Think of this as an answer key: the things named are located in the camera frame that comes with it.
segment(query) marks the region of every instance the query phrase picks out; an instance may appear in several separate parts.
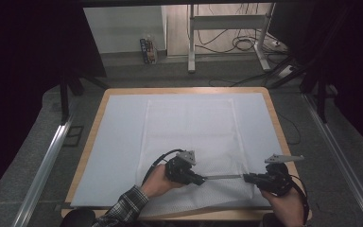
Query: white wall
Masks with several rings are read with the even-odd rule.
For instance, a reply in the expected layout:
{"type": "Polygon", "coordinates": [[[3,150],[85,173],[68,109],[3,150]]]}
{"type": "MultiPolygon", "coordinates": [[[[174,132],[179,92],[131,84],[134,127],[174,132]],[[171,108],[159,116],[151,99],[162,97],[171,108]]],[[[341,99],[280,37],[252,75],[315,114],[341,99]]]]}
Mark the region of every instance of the white wall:
{"type": "Polygon", "coordinates": [[[164,7],[85,8],[99,53],[141,51],[140,39],[155,37],[158,50],[165,50],[164,7]]]}

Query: gray carpet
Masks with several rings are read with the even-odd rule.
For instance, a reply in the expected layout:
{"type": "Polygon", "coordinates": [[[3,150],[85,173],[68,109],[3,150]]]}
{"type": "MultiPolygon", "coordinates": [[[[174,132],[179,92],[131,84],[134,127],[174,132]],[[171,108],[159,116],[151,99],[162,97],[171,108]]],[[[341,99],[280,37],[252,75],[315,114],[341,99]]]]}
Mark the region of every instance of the gray carpet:
{"type": "MultiPolygon", "coordinates": [[[[262,74],[258,61],[244,58],[198,61],[196,74],[187,73],[185,60],[157,65],[107,65],[108,77],[102,81],[114,88],[229,86],[231,82],[213,79],[237,82],[262,74]]],[[[362,211],[299,93],[300,81],[290,81],[279,89],[271,90],[270,94],[292,154],[305,157],[305,161],[296,166],[308,189],[313,212],[310,223],[312,226],[363,226],[362,211]]],[[[84,127],[81,139],[77,147],[60,150],[28,226],[59,226],[61,223],[60,209],[104,93],[88,81],[83,80],[82,83],[84,95],[71,96],[71,99],[80,100],[73,126],[84,127]]],[[[264,78],[259,78],[238,86],[263,84],[264,78]]],[[[10,226],[13,222],[60,123],[58,90],[54,88],[46,92],[43,108],[32,131],[0,182],[0,226],[10,226]]],[[[340,114],[332,100],[327,102],[326,115],[329,127],[363,182],[363,138],[340,114]]]]}

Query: electrical cable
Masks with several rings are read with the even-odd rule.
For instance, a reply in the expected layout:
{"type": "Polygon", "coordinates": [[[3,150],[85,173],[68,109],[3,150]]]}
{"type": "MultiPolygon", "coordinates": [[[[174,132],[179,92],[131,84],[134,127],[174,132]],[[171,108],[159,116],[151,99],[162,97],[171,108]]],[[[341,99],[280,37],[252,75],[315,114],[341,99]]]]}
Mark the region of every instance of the electrical cable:
{"type": "Polygon", "coordinates": [[[208,4],[208,10],[210,10],[212,12],[212,10],[211,10],[211,4],[208,4]]]}
{"type": "Polygon", "coordinates": [[[276,74],[274,74],[273,72],[275,72],[275,70],[277,70],[281,65],[284,65],[285,63],[290,61],[290,57],[285,58],[284,60],[282,60],[281,62],[279,62],[275,67],[273,67],[272,73],[270,75],[270,77],[267,77],[264,79],[262,86],[267,88],[267,83],[268,80],[271,79],[272,77],[276,76],[276,74]]]}
{"type": "Polygon", "coordinates": [[[298,138],[298,140],[297,140],[296,142],[288,142],[288,141],[287,141],[287,143],[288,143],[289,145],[298,145],[298,144],[300,144],[300,143],[302,142],[302,134],[300,133],[300,130],[299,130],[299,128],[297,127],[297,125],[296,125],[296,124],[295,124],[292,120],[290,120],[290,119],[288,119],[287,117],[283,116],[281,113],[277,112],[276,110],[275,110],[275,112],[276,112],[279,116],[281,116],[284,120],[288,121],[291,125],[293,125],[293,127],[296,129],[296,132],[297,132],[297,134],[298,134],[298,136],[299,136],[299,138],[298,138]]]}
{"type": "Polygon", "coordinates": [[[294,189],[296,189],[296,191],[299,193],[300,197],[302,198],[302,208],[304,210],[303,221],[304,221],[304,225],[305,225],[305,223],[308,220],[308,215],[309,215],[308,193],[307,193],[305,184],[303,183],[303,181],[300,178],[298,178],[294,175],[290,175],[290,174],[289,174],[289,176],[296,178],[302,184],[302,189],[301,189],[293,180],[291,180],[294,189]]]}
{"type": "Polygon", "coordinates": [[[249,12],[249,5],[250,5],[250,3],[248,3],[248,4],[247,4],[246,12],[244,13],[244,14],[246,14],[246,15],[247,15],[247,13],[249,12]]]}
{"type": "Polygon", "coordinates": [[[272,63],[274,63],[274,64],[279,64],[279,63],[281,63],[282,61],[275,61],[275,60],[272,60],[271,58],[270,58],[270,56],[278,56],[278,55],[287,55],[287,54],[282,54],[282,53],[268,53],[267,54],[267,60],[268,61],[270,61],[270,62],[272,62],[272,63]]]}
{"type": "Polygon", "coordinates": [[[144,179],[143,179],[143,183],[142,184],[144,184],[145,182],[146,182],[146,180],[148,179],[148,177],[149,177],[149,174],[151,174],[151,172],[154,170],[154,168],[161,162],[161,161],[163,161],[164,160],[164,158],[167,156],[167,155],[169,155],[169,154],[171,154],[171,153],[174,153],[174,152],[185,152],[185,150],[182,150],[182,149],[172,149],[172,150],[170,150],[168,153],[166,153],[166,154],[163,154],[163,155],[161,155],[157,160],[155,160],[155,162],[151,165],[151,167],[149,168],[149,170],[147,171],[147,174],[146,174],[146,176],[144,177],[144,179]]]}
{"type": "MultiPolygon", "coordinates": [[[[254,31],[255,31],[255,38],[254,37],[252,37],[252,38],[255,39],[255,41],[257,41],[258,39],[256,38],[256,32],[262,32],[262,31],[261,30],[258,30],[258,29],[254,29],[254,31]]],[[[276,39],[275,37],[271,36],[268,33],[266,33],[265,36],[271,38],[274,41],[278,41],[279,42],[278,39],[276,39]]],[[[269,46],[267,46],[266,44],[263,44],[262,49],[263,49],[263,51],[265,53],[281,53],[281,54],[288,55],[287,50],[284,50],[284,51],[274,50],[274,49],[270,48],[269,46]]]]}
{"type": "Polygon", "coordinates": [[[239,84],[242,84],[242,83],[245,83],[245,82],[248,82],[248,81],[252,81],[252,80],[256,80],[256,79],[261,79],[263,77],[266,77],[269,73],[265,73],[265,74],[260,74],[260,75],[257,75],[257,76],[253,76],[253,77],[249,77],[247,79],[242,79],[240,81],[231,81],[231,80],[226,80],[226,79],[211,79],[208,81],[208,84],[211,86],[211,87],[215,87],[212,82],[214,81],[222,81],[222,82],[228,82],[228,83],[231,83],[231,85],[229,85],[228,87],[235,87],[239,84]]]}
{"type": "MultiPolygon", "coordinates": [[[[187,5],[187,11],[186,11],[186,20],[187,20],[187,37],[188,39],[190,39],[190,34],[188,32],[188,5],[187,5]]],[[[240,5],[240,8],[236,11],[235,14],[237,14],[240,10],[242,10],[244,8],[244,4],[241,4],[240,5]]],[[[241,29],[238,30],[238,34],[233,38],[232,40],[232,46],[233,48],[231,49],[228,49],[228,50],[225,50],[225,51],[217,51],[217,50],[214,50],[214,49],[211,49],[209,47],[206,47],[205,45],[206,44],[210,44],[211,42],[215,41],[219,36],[221,36],[222,34],[224,34],[226,31],[228,31],[229,29],[225,29],[223,30],[222,32],[220,32],[219,34],[217,34],[212,40],[210,40],[209,42],[203,42],[201,37],[200,37],[200,32],[198,30],[198,35],[199,35],[199,41],[201,42],[202,45],[198,45],[198,44],[195,44],[195,47],[199,47],[199,48],[203,48],[203,49],[206,49],[208,51],[211,51],[211,52],[214,52],[214,53],[218,53],[218,54],[224,54],[224,53],[229,53],[235,49],[238,49],[240,51],[249,51],[253,48],[253,45],[254,43],[252,42],[252,40],[250,39],[245,39],[245,38],[249,38],[248,36],[239,36],[240,35],[240,32],[241,32],[241,29]],[[249,43],[250,46],[249,47],[241,47],[239,46],[240,44],[242,43],[249,43]]]]}

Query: person's left hand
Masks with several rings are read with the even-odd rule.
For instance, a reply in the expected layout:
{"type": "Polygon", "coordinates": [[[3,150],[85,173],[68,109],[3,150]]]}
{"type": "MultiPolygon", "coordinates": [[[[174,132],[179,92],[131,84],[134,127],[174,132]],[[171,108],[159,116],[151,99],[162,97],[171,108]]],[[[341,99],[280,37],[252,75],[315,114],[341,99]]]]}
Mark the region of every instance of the person's left hand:
{"type": "Polygon", "coordinates": [[[164,193],[173,188],[184,186],[182,183],[169,181],[164,175],[164,165],[157,165],[149,174],[146,182],[141,186],[141,190],[149,198],[162,196],[164,193]]]}

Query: metal rail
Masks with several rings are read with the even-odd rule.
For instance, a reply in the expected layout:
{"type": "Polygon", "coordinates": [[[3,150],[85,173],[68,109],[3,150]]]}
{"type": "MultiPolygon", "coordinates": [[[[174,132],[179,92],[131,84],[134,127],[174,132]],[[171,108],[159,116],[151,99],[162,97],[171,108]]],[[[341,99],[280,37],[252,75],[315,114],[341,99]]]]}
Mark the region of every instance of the metal rail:
{"type": "Polygon", "coordinates": [[[28,189],[25,199],[16,215],[15,220],[12,223],[12,227],[22,227],[27,226],[30,218],[34,212],[35,206],[40,199],[40,196],[45,187],[46,181],[51,173],[52,167],[55,164],[58,153],[61,150],[61,145],[63,144],[66,133],[68,132],[74,117],[75,109],[78,105],[78,101],[74,101],[70,105],[70,115],[67,122],[64,125],[60,125],[55,133],[54,138],[43,157],[43,161],[31,186],[28,189]]]}
{"type": "Polygon", "coordinates": [[[320,132],[323,136],[323,139],[326,141],[326,144],[329,150],[332,152],[333,157],[337,163],[337,166],[340,168],[341,173],[343,174],[344,178],[346,179],[347,184],[349,185],[350,189],[352,190],[355,199],[357,200],[361,210],[363,211],[363,184],[359,181],[358,177],[356,176],[354,170],[352,169],[349,161],[346,158],[343,150],[341,150],[335,136],[329,130],[327,124],[324,124],[316,111],[316,103],[314,98],[311,95],[302,95],[304,100],[308,105],[308,110],[312,114],[315,123],[320,129],[320,132]]]}

